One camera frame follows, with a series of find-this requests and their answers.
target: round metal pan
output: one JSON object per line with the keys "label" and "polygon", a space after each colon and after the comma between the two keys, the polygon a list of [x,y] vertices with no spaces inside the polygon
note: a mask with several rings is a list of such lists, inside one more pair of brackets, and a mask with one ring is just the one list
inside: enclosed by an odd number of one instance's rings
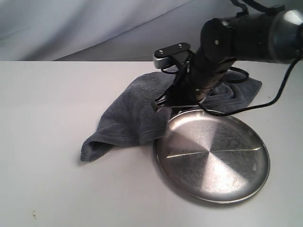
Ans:
{"label": "round metal pan", "polygon": [[247,199],[265,184],[267,149],[239,119],[201,110],[172,118],[154,144],[158,164],[169,181],[197,198],[216,203]]}

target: metal plate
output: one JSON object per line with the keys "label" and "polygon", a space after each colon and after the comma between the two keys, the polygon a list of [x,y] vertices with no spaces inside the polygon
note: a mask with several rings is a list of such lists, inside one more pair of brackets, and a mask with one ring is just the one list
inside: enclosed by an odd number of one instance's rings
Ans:
{"label": "metal plate", "polygon": [[161,170],[181,190],[205,201],[232,203],[257,193],[270,161],[260,137],[239,119],[201,110],[177,115],[155,142]]}

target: white table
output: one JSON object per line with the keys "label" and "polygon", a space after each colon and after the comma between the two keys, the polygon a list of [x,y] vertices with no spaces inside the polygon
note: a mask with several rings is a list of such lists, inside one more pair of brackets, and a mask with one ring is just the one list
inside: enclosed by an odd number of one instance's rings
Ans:
{"label": "white table", "polygon": [[[275,96],[285,65],[236,64],[260,79],[253,104]],[[271,158],[248,201],[212,205],[180,196],[161,177],[151,145],[79,161],[102,113],[152,62],[0,62],[1,227],[298,227],[303,204],[303,64],[272,107],[236,115]]]}

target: towel fold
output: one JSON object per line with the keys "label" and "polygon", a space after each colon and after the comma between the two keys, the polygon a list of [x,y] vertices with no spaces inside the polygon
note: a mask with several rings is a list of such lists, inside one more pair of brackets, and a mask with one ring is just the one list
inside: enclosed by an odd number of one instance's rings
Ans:
{"label": "towel fold", "polygon": [[[237,79],[242,75],[228,71],[224,77]],[[113,146],[139,146],[162,137],[170,119],[171,109],[157,113],[152,101],[162,95],[175,76],[152,72],[136,78],[103,113],[97,131],[82,145],[81,161],[93,161]],[[247,107],[259,92],[262,83],[249,78],[239,84],[221,83],[204,101],[204,106],[220,112]]]}

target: dark gray cloth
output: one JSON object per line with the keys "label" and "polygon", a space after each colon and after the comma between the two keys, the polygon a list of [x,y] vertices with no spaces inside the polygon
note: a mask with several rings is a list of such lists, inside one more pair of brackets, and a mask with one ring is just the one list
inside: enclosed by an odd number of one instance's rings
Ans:
{"label": "dark gray cloth", "polygon": [[[236,79],[240,75],[228,72],[225,77]],[[170,119],[171,110],[157,113],[151,102],[172,84],[174,75],[152,72],[135,79],[104,112],[97,131],[81,149],[81,161],[93,161],[113,146],[142,145],[162,137]],[[206,108],[230,112],[247,107],[259,92],[262,83],[249,78],[239,84],[221,83],[204,101]]]}

